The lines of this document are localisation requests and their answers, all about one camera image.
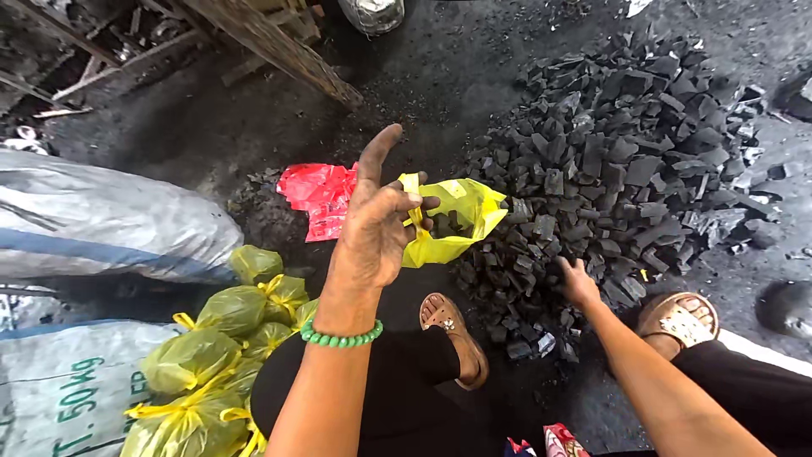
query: yellow plastic bag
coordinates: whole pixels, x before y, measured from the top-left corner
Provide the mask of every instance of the yellow plastic bag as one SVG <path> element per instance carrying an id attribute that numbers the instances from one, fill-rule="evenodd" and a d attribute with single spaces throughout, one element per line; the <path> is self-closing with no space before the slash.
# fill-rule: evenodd
<path id="1" fill-rule="evenodd" d="M 236 393 L 216 387 L 217 379 L 197 392 L 164 406 L 138 405 L 127 411 L 137 418 L 120 457 L 223 457 L 244 444 L 248 420 L 220 418 L 223 411 L 241 408 Z"/>
<path id="2" fill-rule="evenodd" d="M 279 322 L 286 327 L 293 325 L 291 312 L 288 311 L 286 307 L 271 302 L 270 300 L 265 304 L 265 314 L 262 320 L 265 322 Z"/>
<path id="3" fill-rule="evenodd" d="M 427 215 L 448 214 L 456 210 L 458 221 L 463 226 L 473 225 L 471 238 L 445 237 L 435 240 L 420 225 L 423 219 L 420 209 L 409 211 L 411 223 L 417 230 L 417 239 L 406 245 L 404 267 L 419 268 L 424 263 L 451 262 L 473 243 L 484 240 L 508 213 L 508 210 L 499 209 L 505 195 L 469 178 L 419 185 L 417 173 L 413 173 L 400 175 L 398 180 L 404 184 L 406 192 L 423 197 L 440 197 L 440 206 L 428 211 Z"/>
<path id="4" fill-rule="evenodd" d="M 254 379 L 262 368 L 262 362 L 256 359 L 243 357 L 234 367 L 234 373 L 222 380 L 222 388 L 229 392 L 236 392 L 241 398 L 251 394 Z"/>
<path id="5" fill-rule="evenodd" d="M 292 333 L 288 327 L 278 322 L 266 322 L 245 340 L 248 347 L 243 350 L 243 356 L 265 360 Z"/>
<path id="6" fill-rule="evenodd" d="M 225 333 L 200 329 L 170 338 L 141 362 L 150 389 L 178 394 L 209 382 L 236 363 L 242 346 Z"/>
<path id="7" fill-rule="evenodd" d="M 268 282 L 283 271 L 282 256 L 279 253 L 251 245 L 233 250 L 228 261 L 240 277 L 240 282 L 245 285 Z"/>
<path id="8" fill-rule="evenodd" d="M 315 300 L 310 300 L 304 305 L 296 308 L 296 315 L 294 316 L 295 322 L 292 327 L 293 331 L 298 332 L 299 329 L 302 328 L 302 325 L 305 325 L 305 322 L 311 320 L 313 316 L 316 315 L 317 309 L 318 309 L 318 298 L 316 298 Z"/>
<path id="9" fill-rule="evenodd" d="M 285 307 L 291 318 L 296 315 L 296 308 L 310 301 L 302 278 L 277 275 L 268 284 L 259 284 L 257 287 L 265 291 L 273 304 Z M 270 320 L 268 311 L 267 307 L 266 320 Z"/>
<path id="10" fill-rule="evenodd" d="M 251 438 L 237 457 L 249 457 L 255 450 L 260 453 L 265 452 L 268 441 L 262 436 L 257 424 L 254 423 L 251 411 L 248 409 L 248 402 L 246 402 L 246 408 L 230 408 L 223 411 L 220 413 L 220 419 L 226 421 L 245 419 L 248 421 L 247 429 L 251 433 Z"/>
<path id="11" fill-rule="evenodd" d="M 255 285 L 238 285 L 212 295 L 197 316 L 197 322 L 185 312 L 173 315 L 172 319 L 189 330 L 216 329 L 229 337 L 238 337 L 250 333 L 262 322 L 267 301 L 265 293 Z"/>

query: forearm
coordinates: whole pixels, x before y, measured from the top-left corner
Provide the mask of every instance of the forearm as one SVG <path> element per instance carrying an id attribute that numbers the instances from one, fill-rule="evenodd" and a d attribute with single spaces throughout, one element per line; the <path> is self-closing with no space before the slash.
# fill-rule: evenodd
<path id="1" fill-rule="evenodd" d="M 327 284 L 313 328 L 330 335 L 369 332 L 379 298 L 379 289 L 350 294 Z M 357 454 L 370 347 L 307 345 L 266 455 Z"/>
<path id="2" fill-rule="evenodd" d="M 771 455 L 713 398 L 603 303 L 583 307 L 617 381 L 663 456 Z"/>

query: sandal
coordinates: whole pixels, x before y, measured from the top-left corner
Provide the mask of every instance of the sandal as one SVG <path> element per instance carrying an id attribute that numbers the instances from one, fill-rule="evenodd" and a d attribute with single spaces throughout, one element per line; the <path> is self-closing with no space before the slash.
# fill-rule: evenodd
<path id="1" fill-rule="evenodd" d="M 678 300 L 696 298 L 702 303 L 712 318 L 710 331 L 691 311 L 688 311 Z M 640 314 L 637 334 L 640 338 L 652 335 L 668 335 L 680 343 L 680 349 L 696 346 L 701 342 L 715 340 L 719 336 L 719 315 L 716 308 L 707 298 L 693 292 L 677 292 L 660 295 L 652 300 Z"/>
<path id="2" fill-rule="evenodd" d="M 432 295 L 439 296 L 445 301 L 445 303 L 440 305 L 440 307 L 437 308 L 437 311 L 435 311 L 434 314 L 429 317 L 429 319 L 424 321 L 423 310 L 425 309 L 425 301 Z M 471 337 L 470 333 L 468 333 L 468 330 L 465 328 L 465 320 L 463 319 L 462 313 L 460 313 L 460 309 L 457 307 L 457 305 L 455 305 L 449 297 L 435 292 L 433 294 L 429 294 L 426 296 L 426 298 L 423 298 L 418 313 L 418 319 L 422 329 L 426 330 L 432 325 L 437 325 L 438 327 L 444 329 L 449 335 L 457 335 L 461 337 L 463 341 L 465 341 L 466 346 L 471 350 L 471 353 L 477 360 L 479 372 L 470 383 L 465 383 L 460 379 L 456 379 L 455 381 L 465 390 L 474 390 L 482 387 L 482 385 L 485 384 L 485 380 L 488 378 L 488 373 L 490 372 L 488 358 L 485 357 L 485 352 L 482 351 L 482 348 Z"/>

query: black pants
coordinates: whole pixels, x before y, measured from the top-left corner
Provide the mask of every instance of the black pants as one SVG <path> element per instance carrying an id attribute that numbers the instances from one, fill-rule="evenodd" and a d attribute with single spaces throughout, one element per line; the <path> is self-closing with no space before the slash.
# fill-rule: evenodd
<path id="1" fill-rule="evenodd" d="M 257 375 L 251 412 L 266 436 L 304 351 L 301 338 L 288 339 Z M 812 379 L 731 352 L 716 341 L 682 350 L 672 362 L 779 457 L 812 455 Z M 477 418 L 434 388 L 459 375 L 460 361 L 441 328 L 382 333 L 369 357 L 358 455 L 501 456 L 505 437 L 489 435 Z M 634 452 L 636 457 L 645 454 L 656 455 Z"/>

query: ground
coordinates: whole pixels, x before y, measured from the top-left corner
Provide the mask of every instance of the ground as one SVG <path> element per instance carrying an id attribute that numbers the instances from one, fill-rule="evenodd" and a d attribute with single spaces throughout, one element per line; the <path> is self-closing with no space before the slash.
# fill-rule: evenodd
<path id="1" fill-rule="evenodd" d="M 804 2 L 655 0 L 632 19 L 625 18 L 626 2 L 581 4 L 590 12 L 573 18 L 556 0 L 407 1 L 404 23 L 372 40 L 326 6 L 327 39 L 318 50 L 352 72 L 349 79 L 366 100 L 357 113 L 348 114 L 270 68 L 224 88 L 219 77 L 237 57 L 231 51 L 203 50 L 194 63 L 162 81 L 124 95 L 116 89 L 90 94 L 95 112 L 51 120 L 42 128 L 63 157 L 169 181 L 225 202 L 247 174 L 265 168 L 304 162 L 350 166 L 363 145 L 391 122 L 404 125 L 405 140 L 387 160 L 385 180 L 418 170 L 427 171 L 431 180 L 448 178 L 469 139 L 486 131 L 491 116 L 518 103 L 512 81 L 519 64 L 577 51 L 620 30 L 653 23 L 661 33 L 698 35 L 720 68 L 771 94 L 812 60 L 812 9 Z M 761 119 L 760 127 L 767 153 L 756 166 L 789 160 L 802 163 L 804 170 L 812 166 L 812 127 L 772 117 Z M 726 329 L 812 361 L 809 343 L 760 328 L 753 313 L 759 293 L 770 283 L 805 279 L 812 272 L 812 259 L 785 257 L 812 246 L 812 233 L 806 230 L 812 222 L 808 183 L 805 174 L 781 181 L 787 192 L 780 205 L 785 238 L 778 246 L 738 256 L 711 251 L 688 276 L 652 286 L 650 296 L 698 290 L 717 305 Z M 275 203 L 266 209 L 243 221 L 248 241 L 279 250 L 289 264 L 315 267 L 309 289 L 318 295 L 333 242 L 306 245 L 304 213 Z M 416 328 L 419 303 L 433 291 L 448 294 L 472 318 L 473 305 L 454 281 L 445 265 L 404 270 L 385 291 L 380 318 L 390 330 Z M 111 296 L 121 293 L 114 290 Z M 160 305 L 139 311 L 98 302 L 86 307 L 82 318 L 161 319 Z M 165 318 L 171 314 L 169 309 L 165 313 Z M 633 322 L 634 315 L 624 318 Z M 481 329 L 473 331 L 484 339 Z M 443 388 L 464 407 L 490 417 L 502 433 L 541 442 L 542 425 L 563 422 L 594 454 L 647 446 L 590 333 L 581 344 L 579 364 L 551 359 L 509 363 L 501 350 L 487 351 L 492 371 L 485 388 L 473 394 Z"/>

